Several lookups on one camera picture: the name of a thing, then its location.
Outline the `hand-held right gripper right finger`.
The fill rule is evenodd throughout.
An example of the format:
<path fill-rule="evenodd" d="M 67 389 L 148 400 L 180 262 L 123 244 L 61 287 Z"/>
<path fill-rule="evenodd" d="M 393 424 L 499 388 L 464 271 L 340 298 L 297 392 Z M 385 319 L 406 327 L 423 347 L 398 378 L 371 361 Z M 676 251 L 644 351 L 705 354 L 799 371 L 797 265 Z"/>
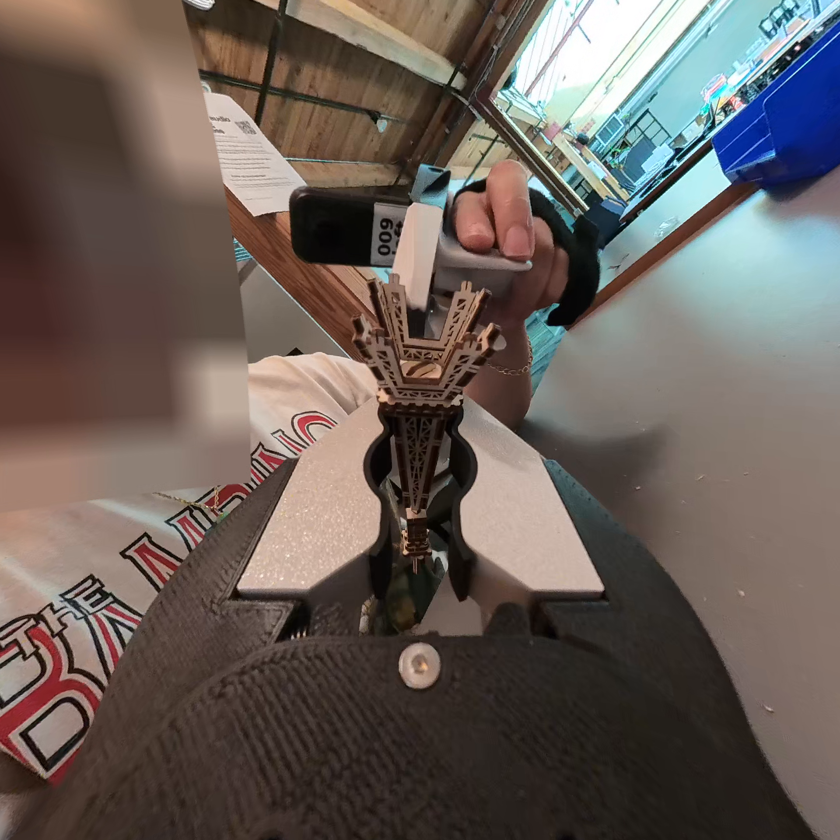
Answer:
<path fill-rule="evenodd" d="M 477 463 L 459 512 L 481 614 L 599 601 L 604 584 L 538 451 L 468 398 L 458 431 Z"/>

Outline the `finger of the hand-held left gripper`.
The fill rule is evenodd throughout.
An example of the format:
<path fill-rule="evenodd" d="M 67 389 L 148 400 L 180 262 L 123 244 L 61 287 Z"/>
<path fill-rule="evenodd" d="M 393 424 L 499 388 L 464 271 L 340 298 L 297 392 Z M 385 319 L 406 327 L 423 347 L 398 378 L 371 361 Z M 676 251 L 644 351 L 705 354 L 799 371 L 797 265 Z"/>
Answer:
<path fill-rule="evenodd" d="M 392 266 L 392 281 L 402 286 L 409 308 L 425 312 L 434 273 L 442 208 L 413 203 L 403 220 Z"/>

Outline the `person's left hand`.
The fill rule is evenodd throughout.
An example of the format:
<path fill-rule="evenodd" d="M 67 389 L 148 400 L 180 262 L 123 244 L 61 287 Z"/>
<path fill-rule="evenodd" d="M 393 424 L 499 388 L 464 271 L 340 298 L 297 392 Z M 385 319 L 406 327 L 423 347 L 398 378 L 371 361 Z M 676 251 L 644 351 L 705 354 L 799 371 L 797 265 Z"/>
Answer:
<path fill-rule="evenodd" d="M 561 298 L 568 283 L 569 257 L 553 244 L 549 226 L 532 215 L 529 175 L 517 161 L 495 164 L 484 192 L 462 192 L 454 203 L 459 243 L 475 253 L 496 249 L 507 259 L 530 262 L 514 277 L 507 294 L 491 299 L 487 312 L 500 325 L 525 322 Z"/>

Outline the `white printed notice sheet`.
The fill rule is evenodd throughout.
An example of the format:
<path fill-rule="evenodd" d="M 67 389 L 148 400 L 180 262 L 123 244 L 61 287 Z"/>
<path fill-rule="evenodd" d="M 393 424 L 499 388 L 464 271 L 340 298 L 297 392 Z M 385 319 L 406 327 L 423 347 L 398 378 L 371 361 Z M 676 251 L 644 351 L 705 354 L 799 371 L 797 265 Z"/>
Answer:
<path fill-rule="evenodd" d="M 286 213 L 305 182 L 235 100 L 204 92 L 226 188 L 252 216 Z"/>

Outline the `white printed t-shirt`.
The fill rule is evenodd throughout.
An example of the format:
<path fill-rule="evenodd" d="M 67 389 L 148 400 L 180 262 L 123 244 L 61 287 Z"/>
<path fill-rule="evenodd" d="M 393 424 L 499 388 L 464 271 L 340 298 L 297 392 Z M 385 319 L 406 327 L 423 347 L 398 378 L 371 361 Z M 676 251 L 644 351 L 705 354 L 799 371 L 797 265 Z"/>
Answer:
<path fill-rule="evenodd" d="M 324 353 L 265 358 L 248 368 L 245 482 L 3 513 L 2 753 L 58 782 L 182 562 L 272 473 L 374 396 L 361 363 Z"/>

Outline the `person's left forearm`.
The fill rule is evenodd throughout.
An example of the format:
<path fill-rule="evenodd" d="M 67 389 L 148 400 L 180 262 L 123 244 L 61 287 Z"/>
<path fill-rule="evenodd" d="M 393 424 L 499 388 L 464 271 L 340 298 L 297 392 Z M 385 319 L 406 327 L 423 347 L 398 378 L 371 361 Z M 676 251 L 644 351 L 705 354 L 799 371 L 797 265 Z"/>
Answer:
<path fill-rule="evenodd" d="M 526 416 L 532 396 L 564 336 L 547 324 L 549 310 L 532 302 L 490 303 L 480 324 L 498 326 L 503 346 L 492 352 L 465 394 L 509 428 Z"/>

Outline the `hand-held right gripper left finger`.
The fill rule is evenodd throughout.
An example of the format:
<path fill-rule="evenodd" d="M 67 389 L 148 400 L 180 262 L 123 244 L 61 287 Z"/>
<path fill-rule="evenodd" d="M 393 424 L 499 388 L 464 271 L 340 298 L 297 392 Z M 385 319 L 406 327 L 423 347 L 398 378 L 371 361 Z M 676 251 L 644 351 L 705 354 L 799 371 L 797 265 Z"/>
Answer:
<path fill-rule="evenodd" d="M 385 428 L 370 400 L 297 460 L 237 584 L 248 600 L 363 603 L 391 512 L 365 474 Z"/>

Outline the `blue plastic bin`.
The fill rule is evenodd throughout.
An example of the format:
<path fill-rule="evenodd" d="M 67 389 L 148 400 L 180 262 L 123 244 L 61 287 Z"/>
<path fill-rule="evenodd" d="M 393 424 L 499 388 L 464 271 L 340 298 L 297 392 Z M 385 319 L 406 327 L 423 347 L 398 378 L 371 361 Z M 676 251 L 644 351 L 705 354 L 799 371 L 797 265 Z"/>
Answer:
<path fill-rule="evenodd" d="M 839 163 L 839 35 L 810 50 L 712 139 L 730 183 L 765 188 Z"/>

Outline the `wooden tower model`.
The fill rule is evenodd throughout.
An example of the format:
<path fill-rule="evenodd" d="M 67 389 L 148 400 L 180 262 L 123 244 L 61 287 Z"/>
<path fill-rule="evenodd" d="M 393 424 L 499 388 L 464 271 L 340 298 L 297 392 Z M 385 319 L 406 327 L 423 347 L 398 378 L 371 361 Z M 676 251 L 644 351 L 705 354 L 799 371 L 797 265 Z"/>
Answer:
<path fill-rule="evenodd" d="M 377 383 L 380 416 L 395 440 L 406 525 L 401 550 L 413 571 L 432 553 L 427 507 L 447 424 L 463 405 L 463 393 L 501 339 L 490 324 L 476 330 L 490 298 L 463 281 L 454 293 L 440 335 L 412 337 L 406 289 L 396 278 L 369 280 L 375 322 L 353 318 L 353 345 Z"/>

